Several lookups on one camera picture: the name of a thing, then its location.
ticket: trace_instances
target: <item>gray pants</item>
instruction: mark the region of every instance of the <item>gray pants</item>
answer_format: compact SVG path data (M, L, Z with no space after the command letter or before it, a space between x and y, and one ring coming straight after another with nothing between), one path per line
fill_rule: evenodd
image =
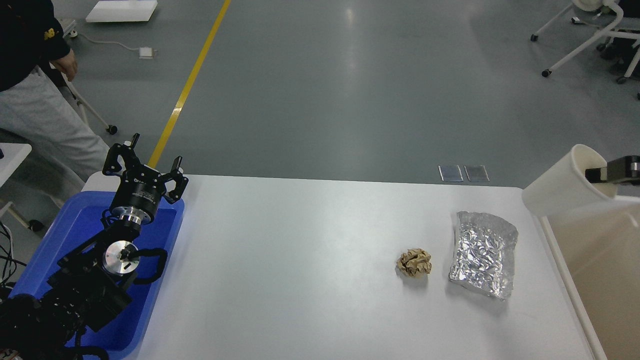
M33 148L12 179L43 191L59 206L102 170L109 151L39 67L0 92L0 129L0 142L22 137Z

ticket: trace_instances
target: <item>person's hand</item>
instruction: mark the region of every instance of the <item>person's hand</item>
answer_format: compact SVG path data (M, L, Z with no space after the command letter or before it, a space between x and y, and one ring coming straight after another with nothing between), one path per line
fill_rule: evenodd
M73 81L78 72L78 62L76 61L76 55L73 49L69 53L60 59L51 60L51 64L58 69L64 75L67 75L67 80Z

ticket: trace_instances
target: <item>black clamp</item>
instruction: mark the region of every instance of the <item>black clamp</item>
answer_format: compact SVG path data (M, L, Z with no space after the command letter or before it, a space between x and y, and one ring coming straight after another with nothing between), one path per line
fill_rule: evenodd
M607 163L606 167L588 168L584 172L592 184L640 185L640 156L629 155Z

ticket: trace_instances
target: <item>white paper cup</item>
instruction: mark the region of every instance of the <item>white paper cup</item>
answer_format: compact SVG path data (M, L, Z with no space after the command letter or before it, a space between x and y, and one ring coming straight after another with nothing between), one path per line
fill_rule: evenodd
M584 176L588 168L607 166L607 161L587 145L578 144L522 192L527 209L538 217L611 200L615 184L591 184Z

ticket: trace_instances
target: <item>yellow floor line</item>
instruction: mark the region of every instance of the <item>yellow floor line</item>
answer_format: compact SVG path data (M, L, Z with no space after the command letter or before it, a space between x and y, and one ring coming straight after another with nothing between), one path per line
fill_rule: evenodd
M154 149L153 154L151 154L151 158L149 159L148 165L150 167L156 167L158 160L160 160L160 156L162 156L162 152L164 151L164 147L166 146L167 141L169 140L169 136L171 136L171 132L173 131L173 127L175 123L178 121L178 117L180 116L180 112L182 112L182 108L184 107L184 103L187 101L189 97L189 93L191 92L191 87L193 83L196 81L198 77L198 73L200 72L200 67L202 67L202 63L204 59L207 57L207 53L209 52L209 48L211 47L211 43L213 39L216 37L216 33L218 32L218 28L220 27L220 23L222 19L225 17L227 12L227 8L231 0L225 0L225 3L222 5L222 9L220 9L220 13L216 18L216 22L213 23L213 27L209 32L209 36L207 37L207 41L205 41L202 50L200 50L200 55L196 60L195 65L193 65L193 69L191 69L191 74L189 75L189 79L187 79L187 83L184 85L182 89L182 93L180 93L180 97L178 98L178 102L175 103L175 107L171 112L171 116L169 117L169 121L166 123L164 127L164 131L160 136L160 140L156 144L156 148Z

